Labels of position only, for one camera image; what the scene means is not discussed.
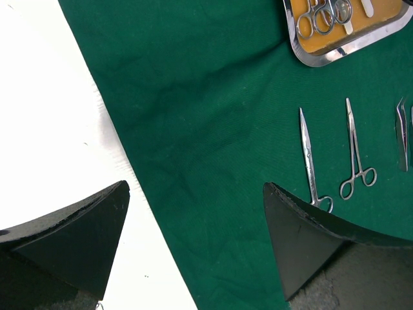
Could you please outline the steel forceps with rings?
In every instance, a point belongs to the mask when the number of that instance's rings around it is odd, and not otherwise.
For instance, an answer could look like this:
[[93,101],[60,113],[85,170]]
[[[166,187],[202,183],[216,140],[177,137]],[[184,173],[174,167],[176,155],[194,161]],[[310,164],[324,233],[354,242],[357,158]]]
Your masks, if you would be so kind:
[[349,200],[354,193],[354,183],[357,178],[361,178],[363,184],[367,187],[373,186],[377,182],[377,171],[373,167],[364,169],[361,164],[359,153],[358,137],[354,113],[349,98],[345,99],[347,113],[348,142],[350,151],[350,178],[343,181],[339,186],[339,195],[343,200]]

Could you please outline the steel tray with orange liner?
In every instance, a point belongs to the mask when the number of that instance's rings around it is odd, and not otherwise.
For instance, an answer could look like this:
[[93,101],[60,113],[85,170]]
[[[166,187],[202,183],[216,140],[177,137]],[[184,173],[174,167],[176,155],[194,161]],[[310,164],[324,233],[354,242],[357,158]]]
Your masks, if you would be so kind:
[[[353,52],[400,31],[412,19],[412,1],[372,1],[374,15],[368,18],[361,1],[350,1],[352,18],[335,24],[327,35],[314,34],[301,39],[296,32],[297,18],[305,11],[306,1],[284,1],[288,36],[295,56],[309,67],[323,67]],[[326,30],[327,20],[319,14],[318,26]]]

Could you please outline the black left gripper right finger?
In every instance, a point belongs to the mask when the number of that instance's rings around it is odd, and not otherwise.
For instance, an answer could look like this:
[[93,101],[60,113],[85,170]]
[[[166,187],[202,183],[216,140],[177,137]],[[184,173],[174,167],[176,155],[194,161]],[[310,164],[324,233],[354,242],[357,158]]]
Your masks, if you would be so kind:
[[411,309],[412,242],[350,223],[275,183],[265,218],[292,309]]

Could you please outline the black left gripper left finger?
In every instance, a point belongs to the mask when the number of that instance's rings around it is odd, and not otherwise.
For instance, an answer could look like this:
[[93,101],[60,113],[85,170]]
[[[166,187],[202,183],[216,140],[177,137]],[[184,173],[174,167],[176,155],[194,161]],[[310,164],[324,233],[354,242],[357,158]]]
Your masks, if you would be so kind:
[[125,180],[1,230],[1,309],[95,309],[123,230]]

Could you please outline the steel scissors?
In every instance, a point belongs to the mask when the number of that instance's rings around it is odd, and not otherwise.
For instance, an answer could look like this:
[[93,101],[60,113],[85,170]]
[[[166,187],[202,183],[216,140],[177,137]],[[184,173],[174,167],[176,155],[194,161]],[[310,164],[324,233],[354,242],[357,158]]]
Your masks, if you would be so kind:
[[[352,12],[353,9],[350,1],[322,1],[318,3],[314,9],[314,29],[321,35],[327,35],[333,30],[335,24],[344,25],[349,22],[352,18]],[[326,30],[323,30],[318,26],[317,19],[319,14],[326,17],[328,26]]]
[[317,193],[316,175],[312,157],[312,145],[308,133],[307,122],[303,113],[303,109],[301,107],[299,107],[299,124],[301,132],[301,146],[303,150],[307,181],[310,191],[310,204],[320,209],[323,202],[328,202],[327,212],[331,213],[334,208],[333,199],[328,195],[319,197]]

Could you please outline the green surgical cloth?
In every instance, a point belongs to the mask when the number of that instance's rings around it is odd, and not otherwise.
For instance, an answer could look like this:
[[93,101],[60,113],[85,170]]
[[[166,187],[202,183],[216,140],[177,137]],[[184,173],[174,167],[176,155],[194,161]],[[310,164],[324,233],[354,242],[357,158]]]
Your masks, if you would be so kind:
[[[61,1],[140,186],[199,309],[285,309],[263,208],[272,181],[333,213],[412,237],[412,173],[398,167],[395,106],[412,105],[412,25],[325,67],[294,55],[281,1]],[[361,164],[350,178],[345,99]]]

